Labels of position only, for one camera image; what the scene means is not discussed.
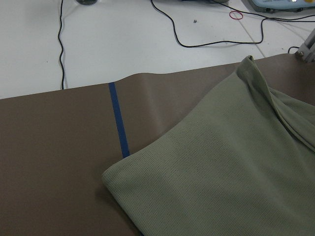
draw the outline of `red rubber band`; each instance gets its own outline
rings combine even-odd
[[[241,18],[235,18],[235,17],[231,16],[231,13],[232,13],[232,12],[236,12],[236,13],[240,14],[242,17],[241,17]],[[230,17],[231,17],[233,20],[238,20],[238,21],[239,21],[239,20],[242,20],[242,18],[244,17],[243,14],[242,14],[241,12],[239,12],[239,11],[230,11],[229,15],[230,15]]]

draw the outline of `black cable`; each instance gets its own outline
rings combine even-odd
[[[297,49],[299,49],[299,47],[292,46],[292,47],[289,47],[287,53],[290,53],[290,50],[291,50],[292,48],[297,48]]]
[[[159,8],[157,8],[155,6],[155,4],[153,3],[153,0],[150,0],[151,1],[151,4],[153,6],[153,8],[162,13],[163,15],[165,15],[168,19],[171,20],[172,22],[172,25],[173,25],[173,31],[174,31],[174,35],[175,35],[175,38],[176,38],[176,41],[179,45],[181,45],[182,47],[185,47],[185,48],[197,48],[197,47],[203,47],[203,46],[208,46],[208,45],[213,45],[213,44],[218,44],[218,43],[235,43],[235,44],[260,44],[262,43],[262,41],[264,40],[264,31],[263,31],[263,22],[265,20],[272,20],[272,21],[279,21],[279,22],[315,22],[315,21],[299,21],[299,20],[302,20],[302,19],[305,19],[305,18],[309,18],[309,17],[313,17],[315,15],[309,15],[309,16],[305,16],[305,17],[300,17],[300,18],[294,18],[294,19],[284,19],[284,18],[277,18],[277,17],[267,17],[267,16],[264,16],[264,15],[260,15],[260,14],[257,14],[257,13],[251,13],[251,12],[246,12],[246,11],[240,11],[238,9],[235,9],[233,7],[230,7],[228,5],[225,5],[223,3],[220,3],[220,2],[217,2],[215,0],[212,0],[214,1],[215,3],[218,3],[222,6],[225,6],[227,8],[230,8],[234,11],[238,11],[238,12],[241,12],[241,13],[244,13],[244,14],[249,14],[249,15],[255,15],[255,16],[259,16],[259,17],[263,17],[263,19],[261,20],[260,22],[260,32],[261,32],[261,40],[258,41],[258,42],[238,42],[238,41],[229,41],[229,40],[223,40],[223,41],[217,41],[217,42],[211,42],[211,43],[205,43],[205,44],[199,44],[199,45],[185,45],[183,43],[180,42],[178,36],[177,36],[177,33],[176,33],[176,29],[175,29],[175,23],[174,23],[174,20],[169,16],[167,15],[165,12],[163,12],[162,10],[160,10]]]
[[[63,29],[62,17],[63,17],[63,0],[61,0],[61,5],[60,5],[60,28],[59,28],[59,33],[58,33],[58,41],[59,41],[60,46],[61,46],[61,53],[60,53],[60,56],[59,56],[59,63],[60,63],[61,69],[63,71],[63,78],[62,78],[62,82],[61,82],[61,88],[62,88],[62,90],[64,90],[64,67],[63,67],[63,61],[62,61],[62,56],[63,56],[64,49],[63,49],[63,43],[61,42],[61,39],[60,39],[61,30]]]

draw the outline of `blue line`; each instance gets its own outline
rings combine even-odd
[[[117,91],[116,91],[116,87],[114,83],[109,83],[108,86],[109,86],[110,96],[112,98],[112,104],[113,104],[116,126],[117,126],[119,141],[120,141],[120,147],[122,149],[123,158],[125,158],[129,156],[130,153],[129,153],[129,147],[128,147],[127,137],[125,133],[125,128],[124,128],[122,113],[120,111],[120,106],[118,102]]]

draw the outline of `dark cylindrical base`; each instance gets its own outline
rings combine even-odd
[[[91,5],[97,2],[97,0],[77,0],[82,5]]]

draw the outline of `textured fabric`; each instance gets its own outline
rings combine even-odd
[[[102,179],[145,236],[315,235],[315,107],[247,57]]]

